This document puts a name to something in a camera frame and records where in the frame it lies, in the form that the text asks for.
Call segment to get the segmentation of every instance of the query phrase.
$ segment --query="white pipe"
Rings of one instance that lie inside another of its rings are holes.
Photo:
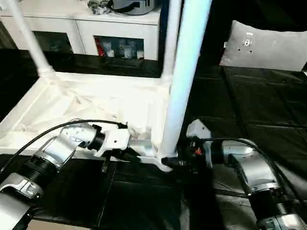
[[[159,158],[175,157],[212,0],[185,0]]]
[[[180,24],[182,0],[170,0],[167,20],[167,33],[164,52],[164,64],[161,79],[171,82],[176,57],[178,30]]]
[[[7,6],[10,8],[12,15],[14,16],[17,26],[24,35],[25,41],[27,42],[31,57],[36,64],[39,73],[44,73],[48,71],[53,71],[52,67],[46,60],[45,55],[38,41],[28,26],[19,6],[17,0],[6,0]]]

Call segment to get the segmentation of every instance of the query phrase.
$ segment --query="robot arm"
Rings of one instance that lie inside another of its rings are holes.
[[[234,168],[261,230],[305,230],[302,219],[291,211],[274,168],[253,148],[232,140],[204,143]]]
[[[108,150],[125,150],[129,131],[119,128],[101,132],[101,127],[79,123],[65,126],[49,139],[22,167],[0,184],[0,225],[2,230],[24,230],[31,220],[29,200],[39,199],[44,189],[72,158],[77,147],[96,150],[100,157]]]
[[[200,120],[192,122],[187,129],[191,138],[185,151],[184,161],[164,158],[162,162],[170,167],[190,167],[194,172],[199,167],[211,168],[213,164],[224,164],[233,168],[247,195],[261,230],[306,230],[302,219],[287,205],[284,189],[274,167],[268,160],[251,148],[256,146],[246,139],[225,140],[212,138],[210,131]]]

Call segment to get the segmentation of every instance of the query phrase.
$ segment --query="red object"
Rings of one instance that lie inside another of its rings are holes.
[[[195,151],[195,153],[196,153],[197,155],[202,155],[202,151],[201,151],[200,148],[198,148],[198,149]]]
[[[98,50],[98,55],[101,56],[101,57],[104,57],[105,56],[105,51],[102,48],[99,39],[95,38],[95,42],[96,42],[96,46],[97,46],[97,50]]]

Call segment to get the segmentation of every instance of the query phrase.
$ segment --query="cushion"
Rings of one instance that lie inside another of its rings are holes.
[[[220,65],[301,71],[307,61],[307,31],[260,30],[233,21]]]

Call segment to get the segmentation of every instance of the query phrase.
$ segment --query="white cabinet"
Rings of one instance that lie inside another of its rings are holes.
[[[85,1],[23,0],[20,8],[45,51],[158,59],[160,9],[140,16],[93,15]],[[19,49],[27,49],[9,10],[0,18]]]
[[[2,16],[2,23],[19,49],[28,49],[24,36],[13,17]],[[44,51],[84,54],[84,47],[75,20],[26,17]]]
[[[136,43],[136,47],[133,47],[134,55],[132,57],[137,58],[137,53],[143,51],[144,59],[158,59],[159,30],[156,25],[79,20],[77,21],[77,25],[86,54],[98,55],[97,42],[100,39],[102,48],[105,48],[103,40],[115,46],[112,50],[115,52],[115,56],[119,57],[120,51],[117,50],[121,48],[121,41],[126,40],[125,44],[127,46],[131,43],[133,44],[133,42]],[[107,38],[116,38],[116,40],[109,40],[108,42]]]

